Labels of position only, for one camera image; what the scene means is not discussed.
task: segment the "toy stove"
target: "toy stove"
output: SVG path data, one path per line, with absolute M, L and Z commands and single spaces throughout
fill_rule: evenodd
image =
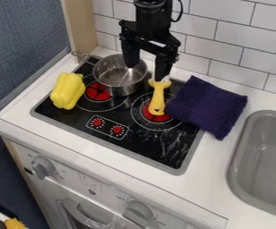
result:
M 47 97 L 32 114 L 169 173 L 183 173 L 202 137 L 199 128 L 167 114 L 156 116 L 149 113 L 153 91 L 147 83 L 150 74 L 135 94 L 111 97 L 105 86 L 92 76 L 92 68 L 98 60 L 91 57 L 75 71 L 84 75 L 86 91 L 74 109 L 58 109 Z M 183 84 L 172 80 L 172 86 L 166 90 L 167 103 Z

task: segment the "dish cloth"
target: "dish cloth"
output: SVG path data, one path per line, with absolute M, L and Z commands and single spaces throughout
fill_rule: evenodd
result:
M 166 107 L 172 117 L 193 123 L 223 140 L 246 107 L 247 97 L 220 89 L 194 76 Z

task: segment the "metal pot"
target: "metal pot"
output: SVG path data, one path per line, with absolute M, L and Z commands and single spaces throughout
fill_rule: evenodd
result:
M 148 67 L 140 59 L 134 68 L 127 68 L 123 55 L 110 55 L 101 59 L 93 68 L 93 77 L 107 87 L 110 96 L 123 97 L 133 94 L 147 75 Z

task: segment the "sink basin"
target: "sink basin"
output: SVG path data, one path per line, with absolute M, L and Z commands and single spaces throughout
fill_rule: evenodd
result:
M 245 203 L 276 216 L 276 112 L 260 111 L 247 119 L 228 182 Z

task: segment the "cable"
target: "cable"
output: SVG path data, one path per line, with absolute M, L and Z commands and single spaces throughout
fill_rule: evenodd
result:
M 181 20 L 182 16 L 183 16 L 183 13 L 184 13 L 184 6 L 183 6 L 183 3 L 182 3 L 182 0 L 177 0 L 179 3 L 180 3 L 180 6 L 181 6 L 181 11 L 177 17 L 176 20 L 174 20 L 172 17 L 170 18 L 172 22 L 178 22 Z

